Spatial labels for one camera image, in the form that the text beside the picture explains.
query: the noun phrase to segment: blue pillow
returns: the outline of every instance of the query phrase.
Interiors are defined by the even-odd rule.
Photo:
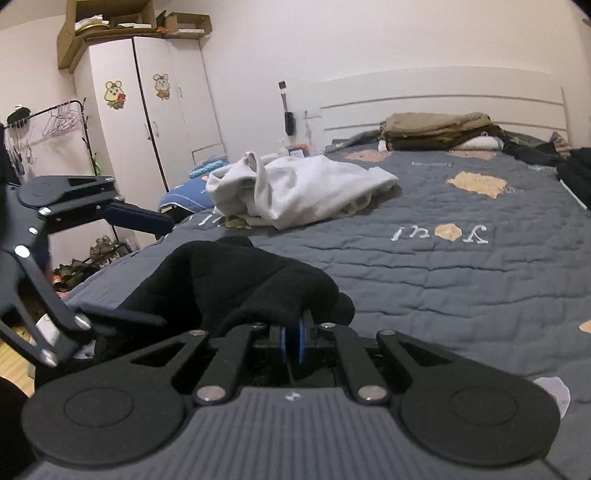
[[[179,206],[192,213],[213,208],[213,202],[206,191],[207,180],[192,179],[170,190],[162,200],[158,210],[162,212],[166,207]]]

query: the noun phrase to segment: orange patch on bedspread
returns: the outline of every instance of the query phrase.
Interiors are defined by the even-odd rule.
[[[353,152],[345,158],[348,160],[361,160],[379,162],[388,158],[392,152],[378,152],[377,150],[362,150],[361,152]]]

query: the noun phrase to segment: white headboard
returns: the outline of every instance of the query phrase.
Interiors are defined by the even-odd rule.
[[[567,136],[562,88],[544,72],[469,66],[391,70],[318,83],[289,81],[287,92],[298,141],[306,140],[307,123],[317,148],[379,128],[396,112],[483,112],[507,130],[543,140],[555,130]]]

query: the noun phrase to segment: white wardrobe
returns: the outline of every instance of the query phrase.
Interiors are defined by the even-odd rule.
[[[128,203],[157,210],[167,190],[223,155],[199,43],[134,37],[89,46],[74,73],[102,175]],[[137,235],[139,246],[154,240]]]

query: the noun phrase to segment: black circular pad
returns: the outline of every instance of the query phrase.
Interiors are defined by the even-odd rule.
[[[90,388],[66,401],[64,412],[81,427],[100,429],[125,420],[134,410],[134,399],[114,388]]]
[[[520,377],[466,364],[426,368],[404,394],[400,418],[415,440],[462,465],[506,467],[545,457],[560,425],[551,397]]]
[[[107,363],[41,387],[22,412],[28,440],[60,462],[93,467],[158,449],[183,421],[182,400],[158,369],[134,367]]]

